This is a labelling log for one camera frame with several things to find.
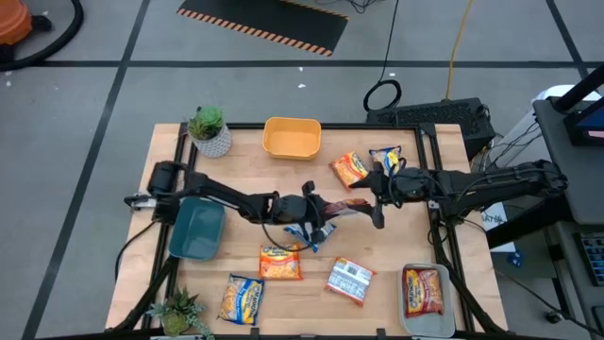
black floor stripe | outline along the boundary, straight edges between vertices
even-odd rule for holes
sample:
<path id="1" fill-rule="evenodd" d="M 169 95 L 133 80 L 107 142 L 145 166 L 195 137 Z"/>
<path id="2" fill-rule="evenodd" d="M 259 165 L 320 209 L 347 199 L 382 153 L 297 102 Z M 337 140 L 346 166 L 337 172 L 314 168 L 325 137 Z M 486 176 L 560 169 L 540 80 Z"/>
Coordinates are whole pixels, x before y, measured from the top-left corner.
<path id="1" fill-rule="evenodd" d="M 587 68 L 583 64 L 583 59 L 581 58 L 581 55 L 579 54 L 579 51 L 577 49 L 577 46 L 575 45 L 575 42 L 573 42 L 573 38 L 570 36 L 568 27 L 566 27 L 566 24 L 564 23 L 564 19 L 562 18 L 562 15 L 560 14 L 560 10 L 558 9 L 558 6 L 556 6 L 556 3 L 554 2 L 554 0 L 545 0 L 545 2 L 547 3 L 547 6 L 549 7 L 549 11 L 551 12 L 552 17 L 554 18 L 554 21 L 556 22 L 556 26 L 558 27 L 558 30 L 560 30 L 560 34 L 562 35 L 562 39 L 564 40 L 564 43 L 566 44 L 568 53 L 570 53 L 571 58 L 575 62 L 577 70 L 579 71 L 579 74 L 581 75 L 581 78 L 587 77 L 587 75 L 588 75 Z"/>
<path id="2" fill-rule="evenodd" d="M 383 60 L 130 60 L 127 67 L 147 68 L 252 68 L 252 67 L 382 67 Z M 111 60 L 50 60 L 38 67 L 118 67 L 120 61 Z M 602 62 L 590 61 L 599 65 Z M 448 60 L 389 60 L 388 67 L 400 68 L 447 68 Z M 576 68 L 574 61 L 455 61 L 456 68 L 485 69 L 567 69 Z"/>
<path id="3" fill-rule="evenodd" d="M 107 98 L 107 102 L 105 103 L 105 108 L 103 109 L 103 113 L 99 120 L 98 126 L 96 127 L 94 137 L 92 138 L 92 144 L 90 149 L 88 150 L 88 156 L 86 157 L 86 161 L 84 162 L 84 167 L 82 169 L 82 172 L 80 173 L 79 180 L 77 181 L 74 196 L 72 197 L 69 209 L 67 211 L 67 214 L 65 215 L 65 219 L 63 221 L 63 225 L 59 233 L 59 238 L 57 240 L 57 243 L 55 244 L 55 249 L 53 250 L 52 256 L 50 258 L 50 263 L 46 268 L 46 272 L 44 274 L 44 278 L 42 279 L 42 284 L 36 296 L 34 306 L 31 310 L 31 313 L 29 314 L 27 323 L 25 324 L 25 330 L 23 332 L 22 340 L 34 339 L 38 332 L 38 328 L 40 326 L 40 322 L 42 321 L 42 316 L 44 314 L 46 304 L 48 303 L 48 299 L 50 298 L 50 294 L 52 292 L 53 286 L 55 285 L 55 281 L 57 279 L 57 275 L 59 273 L 61 262 L 63 261 L 63 257 L 65 255 L 65 250 L 67 249 L 69 239 L 72 235 L 72 231 L 74 230 L 74 224 L 76 223 L 77 214 L 82 205 L 82 199 L 84 198 L 84 194 L 86 193 L 88 183 L 90 182 L 92 169 L 94 168 L 94 164 L 96 163 L 101 144 L 103 143 L 105 132 L 107 131 L 107 126 L 109 125 L 109 119 L 111 118 L 111 114 L 113 113 L 115 101 L 117 100 L 117 96 L 122 87 L 122 83 L 124 82 L 124 76 L 126 75 L 127 70 L 126 62 L 130 60 L 130 57 L 132 57 L 132 51 L 134 51 L 134 44 L 136 43 L 139 37 L 139 33 L 141 32 L 141 26 L 143 25 L 144 16 L 147 12 L 147 8 L 149 7 L 149 1 L 150 0 L 142 1 L 141 7 L 139 8 L 139 13 L 136 17 L 136 21 L 134 22 L 134 26 L 132 28 L 132 31 L 130 32 L 130 37 L 126 45 L 126 50 L 124 51 L 124 54 L 122 56 L 120 67 L 117 70 L 115 79 L 113 80 L 113 84 L 111 85 L 111 89 L 109 90 L 109 96 Z"/>

yellow cable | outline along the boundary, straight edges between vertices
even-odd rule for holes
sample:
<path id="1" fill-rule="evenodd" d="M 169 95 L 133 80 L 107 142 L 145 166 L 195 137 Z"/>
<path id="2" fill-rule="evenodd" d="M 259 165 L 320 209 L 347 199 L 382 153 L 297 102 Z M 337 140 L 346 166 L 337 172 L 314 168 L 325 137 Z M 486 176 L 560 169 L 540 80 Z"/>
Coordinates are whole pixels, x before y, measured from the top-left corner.
<path id="1" fill-rule="evenodd" d="M 461 34 L 463 34 L 463 28 L 465 27 L 465 20 L 468 17 L 468 13 L 472 8 L 472 4 L 474 4 L 474 0 L 468 0 L 468 7 L 465 9 L 463 13 L 463 17 L 461 18 L 460 31 L 457 33 L 457 39 L 455 40 L 455 44 L 453 45 L 453 52 L 451 52 L 451 60 L 449 61 L 449 76 L 446 80 L 446 93 L 445 99 L 449 98 L 449 90 L 451 89 L 451 78 L 453 77 L 453 60 L 455 60 L 455 54 L 457 53 L 457 46 L 460 44 Z"/>

black hose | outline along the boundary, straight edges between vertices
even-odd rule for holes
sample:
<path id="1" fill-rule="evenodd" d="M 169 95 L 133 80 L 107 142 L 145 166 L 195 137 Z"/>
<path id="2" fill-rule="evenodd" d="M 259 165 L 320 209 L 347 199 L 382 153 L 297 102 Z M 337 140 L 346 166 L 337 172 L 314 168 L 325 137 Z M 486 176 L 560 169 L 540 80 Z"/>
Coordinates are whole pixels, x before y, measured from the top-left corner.
<path id="1" fill-rule="evenodd" d="M 42 51 L 34 53 L 29 57 L 0 63 L 0 71 L 12 71 L 32 66 L 46 60 L 48 57 L 57 53 L 61 48 L 65 47 L 65 45 L 74 38 L 84 22 L 84 9 L 82 8 L 82 4 L 80 4 L 79 0 L 72 0 L 72 4 L 74 5 L 74 20 L 60 37 L 46 46 Z"/>

wooden table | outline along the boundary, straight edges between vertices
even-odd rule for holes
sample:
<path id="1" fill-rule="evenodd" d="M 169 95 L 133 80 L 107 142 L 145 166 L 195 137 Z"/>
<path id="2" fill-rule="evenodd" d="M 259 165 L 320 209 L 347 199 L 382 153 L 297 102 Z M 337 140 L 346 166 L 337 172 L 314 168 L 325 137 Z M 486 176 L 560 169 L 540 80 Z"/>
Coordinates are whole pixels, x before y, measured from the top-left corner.
<path id="1" fill-rule="evenodd" d="M 155 126 L 141 180 L 142 190 L 153 165 L 174 157 L 177 132 L 177 124 Z M 437 133 L 444 169 L 469 171 L 460 128 L 437 126 Z M 232 130 L 232 135 L 233 146 L 226 156 L 219 159 L 198 156 L 196 170 L 248 194 L 278 190 L 282 196 L 301 195 L 302 184 L 312 179 L 315 192 L 326 200 L 363 197 L 373 202 L 368 189 L 345 191 L 327 164 L 349 151 L 357 151 L 369 161 L 367 150 L 370 148 L 403 145 L 408 166 L 419 166 L 414 133 L 408 130 L 324 129 L 321 151 L 313 161 L 270 158 L 262 149 L 261 129 L 236 129 Z M 428 139 L 425 139 L 425 146 L 428 163 L 431 163 Z M 187 160 L 187 154 L 188 149 L 183 160 Z M 260 333 L 375 335 L 377 328 L 383 328 L 388 335 L 408 334 L 398 319 L 396 272 L 408 263 L 434 262 L 433 249 L 427 241 L 427 208 L 425 203 L 405 204 L 400 210 L 389 206 L 384 208 L 384 215 L 384 229 L 374 228 L 366 215 L 341 217 L 337 221 L 338 229 L 318 253 L 306 251 L 301 254 L 303 280 L 267 281 L 257 325 Z M 134 213 L 128 238 L 148 225 L 150 216 L 150 211 Z M 471 214 L 469 219 L 481 223 L 477 213 Z M 281 227 L 269 226 L 268 229 L 278 242 L 293 240 L 293 236 Z M 158 234 L 159 227 L 151 229 L 125 252 L 109 310 L 108 327 L 124 319 L 147 287 Z M 495 323 L 507 329 L 484 233 L 470 225 L 460 225 L 457 235 L 468 288 Z M 180 262 L 177 285 L 186 286 L 193 294 L 199 293 L 198 301 L 208 306 L 201 317 L 215 333 L 250 332 L 248 326 L 235 325 L 216 316 L 229 273 L 257 277 L 261 245 L 269 245 L 269 241 L 260 226 L 251 225 L 236 212 L 226 209 L 225 230 L 216 258 L 204 263 Z M 336 256 L 377 271 L 364 307 L 324 290 Z M 160 291 L 159 297 L 163 297 L 163 292 Z M 458 307 L 457 328 L 462 330 L 457 295 L 455 305 Z"/>

black monitor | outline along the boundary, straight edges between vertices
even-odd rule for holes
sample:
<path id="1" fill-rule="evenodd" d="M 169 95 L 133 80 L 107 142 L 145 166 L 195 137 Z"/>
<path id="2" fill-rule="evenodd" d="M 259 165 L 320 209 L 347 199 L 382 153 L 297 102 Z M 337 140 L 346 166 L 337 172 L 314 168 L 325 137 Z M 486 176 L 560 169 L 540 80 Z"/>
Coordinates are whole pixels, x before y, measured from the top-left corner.
<path id="1" fill-rule="evenodd" d="M 560 98 L 554 98 L 554 108 L 567 116 L 564 125 L 573 145 L 604 146 L 604 97 L 596 102 L 583 102 L 592 91 L 604 84 L 604 65 L 574 86 Z"/>

